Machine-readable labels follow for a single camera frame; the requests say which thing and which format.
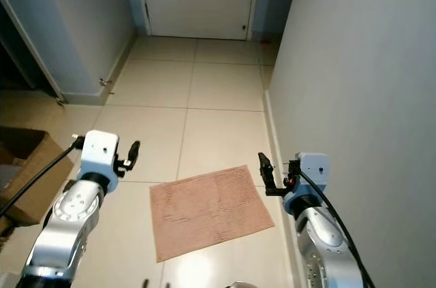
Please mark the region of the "pink woven floor mat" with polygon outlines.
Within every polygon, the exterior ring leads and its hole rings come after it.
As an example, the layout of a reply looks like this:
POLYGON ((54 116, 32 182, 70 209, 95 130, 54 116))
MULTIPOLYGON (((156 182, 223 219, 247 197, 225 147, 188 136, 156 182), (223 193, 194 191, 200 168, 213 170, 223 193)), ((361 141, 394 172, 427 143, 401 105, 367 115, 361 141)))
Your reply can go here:
POLYGON ((274 227, 241 165, 150 188, 157 262, 274 227))

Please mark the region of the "grey item in box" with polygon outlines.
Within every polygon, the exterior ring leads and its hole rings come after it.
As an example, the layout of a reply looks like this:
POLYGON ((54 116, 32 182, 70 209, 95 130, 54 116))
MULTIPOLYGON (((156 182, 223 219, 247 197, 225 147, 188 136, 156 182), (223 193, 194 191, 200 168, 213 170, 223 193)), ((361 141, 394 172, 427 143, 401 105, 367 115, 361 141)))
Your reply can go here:
POLYGON ((10 187, 14 179, 21 170, 20 166, 0 164, 0 192, 4 192, 10 187))

